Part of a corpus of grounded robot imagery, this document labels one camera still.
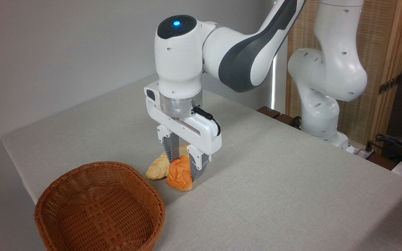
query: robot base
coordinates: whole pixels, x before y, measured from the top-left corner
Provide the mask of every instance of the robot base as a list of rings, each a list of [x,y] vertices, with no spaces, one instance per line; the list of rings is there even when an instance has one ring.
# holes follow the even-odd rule
[[[344,149],[347,152],[354,153],[355,151],[355,148],[351,146],[350,143],[348,142],[348,137],[339,131],[336,131],[330,136],[317,137],[317,138],[326,141],[332,144],[333,146],[337,146],[341,149]]]

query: wicker basket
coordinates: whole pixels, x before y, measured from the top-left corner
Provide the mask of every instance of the wicker basket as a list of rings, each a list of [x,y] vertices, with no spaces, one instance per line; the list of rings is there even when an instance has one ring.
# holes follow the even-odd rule
[[[151,250],[164,216],[158,192],[119,162],[89,163],[65,173],[35,207],[48,251]]]

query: gray tablecloth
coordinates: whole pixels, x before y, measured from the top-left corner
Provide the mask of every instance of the gray tablecloth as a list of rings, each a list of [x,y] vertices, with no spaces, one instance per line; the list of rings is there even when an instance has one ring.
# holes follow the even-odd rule
[[[34,201],[67,171],[119,161],[142,175],[163,152],[143,87],[156,76],[3,138]],[[190,192],[151,181],[166,205],[155,250],[402,250],[402,177],[204,92],[222,148]]]

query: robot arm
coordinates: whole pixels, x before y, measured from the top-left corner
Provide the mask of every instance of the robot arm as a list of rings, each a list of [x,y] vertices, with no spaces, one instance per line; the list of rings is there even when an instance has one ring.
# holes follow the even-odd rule
[[[358,98],[367,85],[359,62],[356,31],[364,0],[319,0],[314,33],[322,51],[294,52],[288,71],[297,85],[302,107],[302,131],[352,151],[348,138],[337,131],[337,100]]]
[[[195,180],[221,147],[213,116],[201,109],[201,73],[210,73],[236,92],[262,83],[305,0],[279,0],[253,35],[243,35],[187,15],[171,16],[158,26],[155,61],[159,81],[145,87],[147,111],[157,121],[158,139],[169,161],[179,158],[179,138],[190,143]]]

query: bread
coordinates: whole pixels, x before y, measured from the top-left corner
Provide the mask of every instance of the bread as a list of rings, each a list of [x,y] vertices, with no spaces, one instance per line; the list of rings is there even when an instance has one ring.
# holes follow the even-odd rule
[[[190,173],[190,160],[183,155],[180,159],[173,161],[169,166],[169,176],[167,176],[167,185],[187,192],[192,189],[192,174]]]
[[[187,146],[189,144],[179,146],[180,156],[187,156]],[[159,180],[161,178],[167,177],[169,175],[169,159],[165,153],[161,154],[148,168],[145,176],[151,180]]]

